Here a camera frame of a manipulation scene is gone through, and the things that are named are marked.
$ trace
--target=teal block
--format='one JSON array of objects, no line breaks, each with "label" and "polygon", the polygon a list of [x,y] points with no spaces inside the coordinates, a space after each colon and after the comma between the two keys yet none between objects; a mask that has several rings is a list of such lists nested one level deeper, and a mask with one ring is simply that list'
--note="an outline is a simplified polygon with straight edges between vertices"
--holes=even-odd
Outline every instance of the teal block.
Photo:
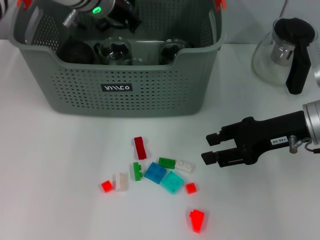
[{"label": "teal block", "polygon": [[170,193],[175,194],[179,188],[184,184],[184,180],[175,174],[173,171],[170,171],[167,176],[165,176],[161,185],[164,186]]}]

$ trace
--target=white table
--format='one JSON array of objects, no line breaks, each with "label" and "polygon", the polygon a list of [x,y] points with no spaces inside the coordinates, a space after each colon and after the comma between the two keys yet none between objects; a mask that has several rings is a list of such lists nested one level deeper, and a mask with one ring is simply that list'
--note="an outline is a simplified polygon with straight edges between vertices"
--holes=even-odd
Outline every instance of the white table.
[{"label": "white table", "polygon": [[[303,93],[258,80],[251,71],[255,45],[224,45],[199,113],[167,118],[64,115],[47,103],[18,49],[0,41],[1,240],[318,240],[320,158],[303,147],[263,154],[251,166],[206,166],[206,135],[253,116],[256,120],[302,110],[320,99],[309,75]],[[99,184],[135,161],[132,139],[143,136],[158,157],[196,165],[199,192],[172,195],[148,179],[129,180],[128,192],[102,193]],[[200,234],[189,211],[203,210]]]}]

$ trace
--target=metal cylinder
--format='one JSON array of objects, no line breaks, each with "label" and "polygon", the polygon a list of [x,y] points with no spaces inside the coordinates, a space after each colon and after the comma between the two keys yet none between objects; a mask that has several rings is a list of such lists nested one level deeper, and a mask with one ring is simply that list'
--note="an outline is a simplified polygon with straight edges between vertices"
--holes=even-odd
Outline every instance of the metal cylinder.
[{"label": "metal cylinder", "polygon": [[315,145],[320,144],[320,100],[303,105],[305,122]]}]

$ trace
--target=dark red block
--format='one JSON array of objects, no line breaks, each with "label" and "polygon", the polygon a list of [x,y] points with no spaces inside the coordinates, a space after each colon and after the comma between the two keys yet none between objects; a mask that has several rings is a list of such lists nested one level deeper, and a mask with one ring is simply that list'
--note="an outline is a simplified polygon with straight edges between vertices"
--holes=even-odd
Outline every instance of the dark red block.
[{"label": "dark red block", "polygon": [[110,192],[113,189],[110,181],[105,181],[104,183],[101,184],[101,186],[105,193]]},{"label": "dark red block", "polygon": [[197,192],[196,185],[193,182],[185,185],[185,189],[188,194],[193,194]]},{"label": "dark red block", "polygon": [[190,218],[193,231],[196,233],[200,233],[202,223],[204,222],[205,213],[194,209],[190,212]]},{"label": "dark red block", "polygon": [[142,137],[141,136],[135,137],[134,143],[135,143],[135,149],[138,154],[139,160],[146,159],[147,155],[146,155],[146,150],[144,147],[144,141],[142,140]]}]

